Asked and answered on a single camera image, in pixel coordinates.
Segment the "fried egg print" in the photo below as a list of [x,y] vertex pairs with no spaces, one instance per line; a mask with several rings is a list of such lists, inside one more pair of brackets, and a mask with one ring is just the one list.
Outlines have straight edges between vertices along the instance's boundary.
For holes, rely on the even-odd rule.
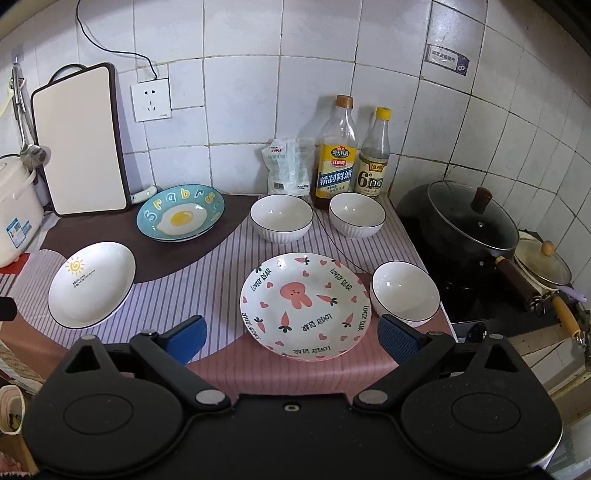
[[207,219],[207,210],[197,203],[183,203],[164,212],[156,230],[166,235],[186,235],[201,227]]

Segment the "white plate with sun print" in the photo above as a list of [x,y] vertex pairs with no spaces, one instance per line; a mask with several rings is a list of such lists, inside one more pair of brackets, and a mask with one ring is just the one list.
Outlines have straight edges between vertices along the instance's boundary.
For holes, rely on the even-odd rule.
[[352,349],[371,319],[369,294],[340,261],[316,254],[271,258],[246,279],[242,320],[269,350],[295,360],[329,360]]
[[49,312],[62,327],[98,325],[125,303],[134,278],[135,258],[125,245],[89,245],[57,271],[49,288]]

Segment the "stove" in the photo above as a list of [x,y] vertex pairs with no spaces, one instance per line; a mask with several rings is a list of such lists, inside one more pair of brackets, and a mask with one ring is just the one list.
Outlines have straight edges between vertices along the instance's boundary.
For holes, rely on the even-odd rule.
[[[442,263],[439,254],[425,241],[418,220],[401,218],[401,222],[439,289],[441,301],[458,338],[465,338],[468,330],[479,322],[486,325],[489,334],[498,333],[507,337],[558,324],[550,299],[544,302],[545,313],[542,316],[526,311],[511,285],[497,271],[485,275],[484,280],[470,287],[458,285],[450,278],[449,269]],[[569,307],[576,303],[563,293],[560,296]]]

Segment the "black pot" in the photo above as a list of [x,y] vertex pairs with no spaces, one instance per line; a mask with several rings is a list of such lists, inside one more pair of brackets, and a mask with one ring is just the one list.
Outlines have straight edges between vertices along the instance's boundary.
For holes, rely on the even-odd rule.
[[481,187],[447,180],[422,185],[402,198],[397,212],[420,221],[424,239],[458,284],[493,272],[495,259],[512,258],[519,242],[509,214]]

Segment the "glass bottle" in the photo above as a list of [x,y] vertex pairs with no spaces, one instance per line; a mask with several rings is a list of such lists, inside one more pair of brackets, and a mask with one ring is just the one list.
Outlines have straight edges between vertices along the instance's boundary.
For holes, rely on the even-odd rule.
[[388,121],[391,113],[384,106],[376,108],[374,125],[359,152],[355,191],[368,197],[377,197],[384,182],[384,173],[390,158]]
[[328,210],[333,196],[349,191],[358,143],[352,111],[353,97],[338,95],[335,108],[320,131],[316,186],[312,193],[316,208]]

